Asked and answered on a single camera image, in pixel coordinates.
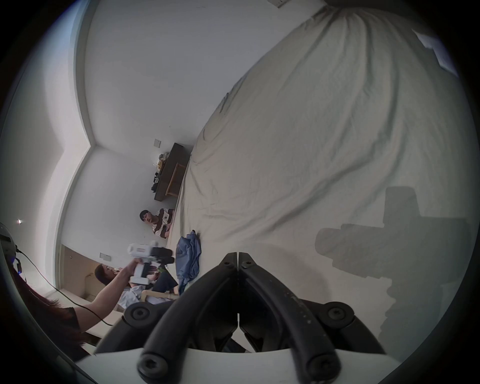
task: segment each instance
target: wooden chair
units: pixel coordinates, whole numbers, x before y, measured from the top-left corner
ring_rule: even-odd
[[[176,300],[180,296],[175,294],[175,293],[163,293],[163,292],[153,292],[148,289],[142,291],[142,295],[140,296],[140,301],[145,301],[147,296],[152,296],[152,297],[160,297],[164,299],[172,299]]]

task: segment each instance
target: woman's arm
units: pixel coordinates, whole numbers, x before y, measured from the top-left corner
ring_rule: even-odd
[[[104,319],[110,312],[115,309],[123,289],[127,286],[130,276],[133,275],[137,264],[143,264],[141,259],[133,259],[125,268],[123,268],[115,278],[96,296],[95,300],[85,305],[88,309],[97,314],[98,317]],[[75,307],[80,331],[85,332],[100,319],[90,311],[82,307]]]

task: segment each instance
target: black cable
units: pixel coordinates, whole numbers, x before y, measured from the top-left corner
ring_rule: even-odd
[[[91,309],[88,309],[87,307],[84,307],[83,305],[80,305],[80,304],[77,304],[76,302],[74,302],[72,299],[70,299],[67,295],[65,295],[62,291],[60,291],[59,289],[57,289],[56,287],[54,287],[52,284],[50,284],[50,282],[47,280],[47,278],[45,276],[42,275],[42,273],[40,272],[40,270],[36,267],[36,265],[34,264],[34,262],[32,260],[30,260],[30,258],[25,254],[23,253],[21,250],[18,249],[17,246],[16,247],[16,250],[18,253],[21,253],[23,256],[25,256],[27,258],[27,260],[29,262],[32,263],[32,265],[35,267],[35,269],[38,271],[38,273],[40,273],[40,276],[42,276],[45,281],[54,289],[56,290],[58,293],[61,293],[63,296],[65,296],[68,300],[70,300],[73,304],[79,306],[79,307],[82,307],[82,308],[85,308],[87,311],[90,311],[91,313],[93,313],[96,317],[98,317],[100,319],[100,321],[104,322],[106,325],[109,325],[109,326],[113,326],[112,324],[109,324],[107,323],[105,320],[103,320],[100,316],[98,316],[95,312],[93,312]]]

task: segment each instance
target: wall trim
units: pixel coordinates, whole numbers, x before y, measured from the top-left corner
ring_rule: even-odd
[[[53,255],[54,257],[53,284],[57,288],[61,288],[63,284],[63,269],[60,265],[61,259],[62,259],[61,233],[62,233],[63,224],[65,222],[65,215],[66,215],[68,203],[72,197],[73,189],[78,181],[78,178],[80,177],[82,169],[84,168],[85,163],[87,162],[88,158],[90,157],[90,155],[92,154],[96,146],[92,125],[90,122],[90,115],[88,113],[86,95],[85,95],[85,51],[86,51],[88,33],[90,31],[90,25],[92,23],[92,19],[95,15],[95,11],[98,7],[98,4],[99,4],[99,0],[87,0],[86,6],[84,7],[82,12],[78,12],[78,15],[75,18],[75,22],[73,24],[73,29],[76,30],[77,33],[72,36],[71,47],[69,52],[69,56],[72,59],[71,87],[74,90],[78,113],[80,115],[80,120],[82,121],[84,133],[90,143],[90,147],[84,153],[84,156],[80,161],[80,164],[75,170],[75,173],[68,187],[67,193],[64,197],[64,200],[61,206],[61,211],[60,211],[60,219],[57,223],[57,228],[55,232],[56,233],[55,251]]]

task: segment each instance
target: striped shirt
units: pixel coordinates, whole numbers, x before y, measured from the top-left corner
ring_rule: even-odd
[[[167,237],[165,233],[168,232],[167,224],[170,224],[172,222],[174,213],[174,209],[160,209],[156,214],[158,216],[158,222],[152,224],[153,233],[166,239]]]

